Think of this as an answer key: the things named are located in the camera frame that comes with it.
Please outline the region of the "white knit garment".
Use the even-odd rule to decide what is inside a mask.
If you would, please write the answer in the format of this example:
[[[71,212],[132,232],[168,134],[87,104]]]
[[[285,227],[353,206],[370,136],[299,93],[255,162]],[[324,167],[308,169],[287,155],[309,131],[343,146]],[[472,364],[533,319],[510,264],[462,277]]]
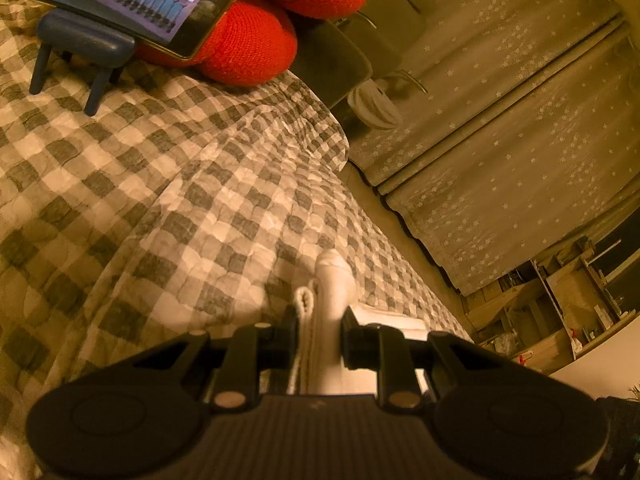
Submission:
[[[349,370],[343,362],[341,322],[347,310],[354,312],[361,325],[397,328],[410,340],[427,338],[423,321],[362,304],[352,268],[335,249],[325,250],[317,258],[314,278],[296,289],[293,306],[299,326],[298,346],[288,378],[289,394],[376,393],[373,370]]]

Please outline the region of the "grey white checkered bedspread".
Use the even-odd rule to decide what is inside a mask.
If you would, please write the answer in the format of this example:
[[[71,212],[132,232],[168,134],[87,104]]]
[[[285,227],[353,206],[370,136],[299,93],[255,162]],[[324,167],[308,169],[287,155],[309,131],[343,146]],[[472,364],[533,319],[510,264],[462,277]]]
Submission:
[[[189,330],[276,322],[335,249],[358,298],[463,327],[341,181],[348,141],[294,75],[243,90],[128,65],[94,116],[92,69],[54,58],[44,10],[1,1],[1,474],[35,479],[40,396]]]

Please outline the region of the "wooden shelf unit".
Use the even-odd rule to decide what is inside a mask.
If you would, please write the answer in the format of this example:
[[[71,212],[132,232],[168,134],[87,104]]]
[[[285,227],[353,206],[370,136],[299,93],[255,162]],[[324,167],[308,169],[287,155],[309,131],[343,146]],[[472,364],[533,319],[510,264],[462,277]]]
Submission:
[[[639,244],[616,231],[576,240],[463,299],[474,341],[550,375],[639,315]]]

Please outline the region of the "grey star pattern curtain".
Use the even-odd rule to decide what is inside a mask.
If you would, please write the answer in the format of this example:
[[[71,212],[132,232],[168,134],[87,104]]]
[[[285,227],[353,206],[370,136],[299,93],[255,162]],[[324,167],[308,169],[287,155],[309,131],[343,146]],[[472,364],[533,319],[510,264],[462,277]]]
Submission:
[[[639,203],[639,0],[432,0],[350,157],[462,294]]]

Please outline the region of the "lower red puffy cushion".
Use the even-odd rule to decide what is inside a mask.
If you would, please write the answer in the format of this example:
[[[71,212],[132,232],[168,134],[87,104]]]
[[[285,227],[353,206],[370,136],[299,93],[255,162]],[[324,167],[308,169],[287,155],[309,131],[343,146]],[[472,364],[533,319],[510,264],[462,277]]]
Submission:
[[[137,48],[137,57],[165,67],[193,67],[222,84],[253,87],[288,70],[297,53],[297,37],[285,10],[269,0],[238,0],[216,24],[190,60],[153,47]]]

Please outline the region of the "white swivel office chair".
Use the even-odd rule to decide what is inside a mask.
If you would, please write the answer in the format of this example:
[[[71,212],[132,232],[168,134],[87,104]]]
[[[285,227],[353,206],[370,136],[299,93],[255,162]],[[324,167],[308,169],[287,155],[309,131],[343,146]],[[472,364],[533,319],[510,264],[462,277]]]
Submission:
[[[346,103],[354,115],[373,130],[394,130],[402,123],[400,111],[378,84],[387,78],[424,85],[402,68],[402,55],[427,29],[427,11],[434,0],[367,0],[338,26],[364,54],[372,75],[349,92]]]

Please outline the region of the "black phone stand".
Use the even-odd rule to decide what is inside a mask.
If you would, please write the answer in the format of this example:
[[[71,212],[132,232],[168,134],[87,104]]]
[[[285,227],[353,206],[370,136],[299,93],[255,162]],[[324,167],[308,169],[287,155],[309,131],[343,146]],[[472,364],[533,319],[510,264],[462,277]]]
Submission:
[[[40,39],[40,48],[29,93],[38,94],[43,89],[53,50],[59,50],[66,62],[79,56],[98,68],[84,108],[85,114],[90,117],[98,111],[106,86],[118,83],[137,47],[134,36],[61,9],[51,10],[39,21],[37,37]]]

